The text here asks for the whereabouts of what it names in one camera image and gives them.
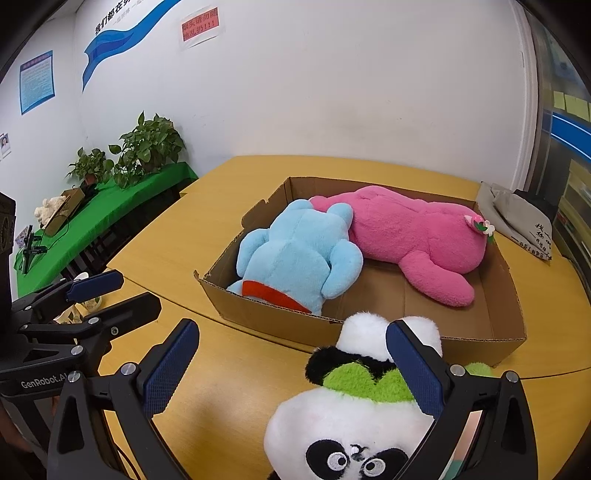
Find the framed photo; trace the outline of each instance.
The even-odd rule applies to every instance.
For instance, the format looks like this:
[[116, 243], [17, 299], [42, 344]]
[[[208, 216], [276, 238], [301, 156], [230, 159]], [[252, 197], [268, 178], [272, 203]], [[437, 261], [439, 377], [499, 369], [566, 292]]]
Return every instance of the framed photo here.
[[10, 140], [8, 139], [8, 134], [0, 135], [0, 153], [2, 154], [2, 158], [10, 153]]

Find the gray cloth bag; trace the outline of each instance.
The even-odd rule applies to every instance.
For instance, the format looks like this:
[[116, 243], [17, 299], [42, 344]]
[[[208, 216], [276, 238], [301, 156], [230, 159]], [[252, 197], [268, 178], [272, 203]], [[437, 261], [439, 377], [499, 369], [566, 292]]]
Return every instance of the gray cloth bag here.
[[495, 230], [542, 260], [552, 260], [552, 224], [527, 200], [493, 183], [480, 184], [476, 203]]

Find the metal screw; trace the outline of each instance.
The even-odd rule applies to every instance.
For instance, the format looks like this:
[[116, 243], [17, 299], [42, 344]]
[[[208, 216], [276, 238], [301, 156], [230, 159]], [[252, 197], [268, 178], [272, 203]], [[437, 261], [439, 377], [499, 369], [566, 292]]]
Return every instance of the metal screw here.
[[449, 370], [454, 374], [456, 377], [463, 377], [466, 374], [466, 369], [461, 365], [452, 365]]
[[517, 375], [513, 370], [509, 370], [505, 376], [511, 383], [517, 383], [519, 381], [519, 375]]
[[135, 364], [125, 364], [121, 367], [121, 373], [124, 375], [131, 375], [135, 372]]
[[70, 372], [68, 374], [68, 382], [70, 383], [74, 383], [75, 381], [77, 381], [80, 378], [80, 372]]

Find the cable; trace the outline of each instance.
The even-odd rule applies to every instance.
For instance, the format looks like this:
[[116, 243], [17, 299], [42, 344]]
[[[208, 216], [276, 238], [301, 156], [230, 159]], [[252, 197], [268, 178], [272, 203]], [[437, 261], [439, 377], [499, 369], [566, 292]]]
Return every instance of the cable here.
[[51, 244], [50, 247], [47, 247], [47, 251], [49, 252], [49, 250], [51, 249], [51, 247], [53, 247], [56, 243], [58, 243], [66, 233], [68, 233], [68, 230], [70, 229], [70, 219], [68, 218], [66, 220], [66, 231], [63, 232], [59, 238], [56, 238], [56, 240]]
[[127, 455], [125, 454], [125, 452], [123, 450], [121, 450], [121, 448], [119, 447], [119, 445], [117, 445], [115, 443], [115, 446], [117, 447], [117, 451], [121, 454], [121, 456], [127, 461], [127, 464], [131, 467], [131, 469], [134, 471], [134, 475], [136, 477], [137, 480], [141, 480], [141, 477], [139, 476], [138, 471], [135, 469], [134, 464], [131, 463], [131, 461], [129, 460], [129, 457], [127, 457]]

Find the panda plush toy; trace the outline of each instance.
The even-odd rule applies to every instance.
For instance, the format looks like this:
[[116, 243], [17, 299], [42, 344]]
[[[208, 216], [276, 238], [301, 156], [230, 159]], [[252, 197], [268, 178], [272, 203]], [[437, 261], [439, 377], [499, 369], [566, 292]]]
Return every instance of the panda plush toy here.
[[[435, 323], [404, 320], [441, 355]], [[433, 417], [420, 410], [387, 350], [388, 324], [358, 313], [345, 320], [336, 346], [312, 354], [306, 378], [319, 387], [283, 402], [267, 425], [264, 447], [274, 468], [268, 480], [395, 478]], [[482, 364], [466, 369], [482, 367], [490, 371]]]

